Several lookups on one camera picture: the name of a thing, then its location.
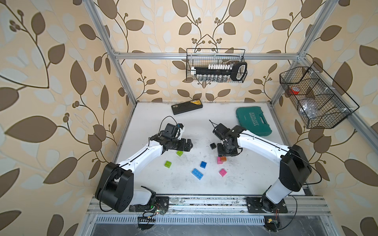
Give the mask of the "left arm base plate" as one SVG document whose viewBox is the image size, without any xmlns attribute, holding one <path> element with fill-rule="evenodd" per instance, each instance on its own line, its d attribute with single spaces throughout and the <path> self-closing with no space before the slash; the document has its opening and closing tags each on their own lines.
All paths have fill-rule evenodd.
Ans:
<svg viewBox="0 0 378 236">
<path fill-rule="evenodd" d="M 146 205 L 129 206 L 129 212 L 157 212 L 166 214 L 169 208 L 169 197 L 153 197 Z"/>
</svg>

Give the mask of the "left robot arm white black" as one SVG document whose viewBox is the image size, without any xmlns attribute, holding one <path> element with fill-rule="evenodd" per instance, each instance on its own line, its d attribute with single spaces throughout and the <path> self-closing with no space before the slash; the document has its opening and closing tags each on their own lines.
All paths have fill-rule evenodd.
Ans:
<svg viewBox="0 0 378 236">
<path fill-rule="evenodd" d="M 193 148 L 191 139 L 166 138 L 156 134 L 148 139 L 145 147 L 118 164 L 108 163 L 98 183 L 95 198 L 102 205 L 118 213 L 129 206 L 143 207 L 145 210 L 156 204 L 156 192 L 148 187 L 134 186 L 134 178 L 153 160 L 168 150 L 189 152 Z"/>
</svg>

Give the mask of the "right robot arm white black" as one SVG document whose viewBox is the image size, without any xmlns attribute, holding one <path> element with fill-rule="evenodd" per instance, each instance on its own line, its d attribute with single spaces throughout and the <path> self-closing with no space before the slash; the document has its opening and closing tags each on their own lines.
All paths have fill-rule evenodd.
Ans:
<svg viewBox="0 0 378 236">
<path fill-rule="evenodd" d="M 264 204 L 276 206 L 290 193 L 300 191 L 312 173 L 306 154 L 297 145 L 274 143 L 238 125 L 230 129 L 219 124 L 213 134 L 220 139 L 217 144 L 220 156 L 237 156 L 238 149 L 248 149 L 278 165 L 278 180 L 263 194 L 261 202 Z"/>
</svg>

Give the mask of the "light blue long lego brick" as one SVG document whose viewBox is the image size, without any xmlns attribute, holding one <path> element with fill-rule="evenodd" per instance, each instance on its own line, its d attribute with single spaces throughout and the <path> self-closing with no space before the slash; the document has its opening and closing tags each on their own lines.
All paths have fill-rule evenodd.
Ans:
<svg viewBox="0 0 378 236">
<path fill-rule="evenodd" d="M 192 174 L 198 179 L 201 180 L 203 178 L 203 174 L 196 168 L 192 170 Z"/>
</svg>

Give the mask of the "pink lego brick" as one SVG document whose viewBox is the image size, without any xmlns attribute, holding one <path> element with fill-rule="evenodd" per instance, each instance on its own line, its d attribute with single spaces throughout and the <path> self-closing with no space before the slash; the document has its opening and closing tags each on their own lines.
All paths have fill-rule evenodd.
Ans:
<svg viewBox="0 0 378 236">
<path fill-rule="evenodd" d="M 219 171 L 219 174 L 220 174 L 222 177 L 224 177 L 224 176 L 227 174 L 227 171 L 226 171 L 225 169 L 221 169 L 221 170 Z"/>
<path fill-rule="evenodd" d="M 217 164 L 218 165 L 222 165 L 223 164 L 223 161 L 222 161 L 221 157 L 217 157 Z"/>
</svg>

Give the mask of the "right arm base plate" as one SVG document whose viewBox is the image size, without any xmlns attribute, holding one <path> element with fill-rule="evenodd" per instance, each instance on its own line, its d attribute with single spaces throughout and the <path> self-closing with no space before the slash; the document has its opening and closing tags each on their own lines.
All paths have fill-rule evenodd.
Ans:
<svg viewBox="0 0 378 236">
<path fill-rule="evenodd" d="M 266 197 L 247 197 L 246 203 L 248 213 L 288 213 L 284 199 L 275 204 Z"/>
</svg>

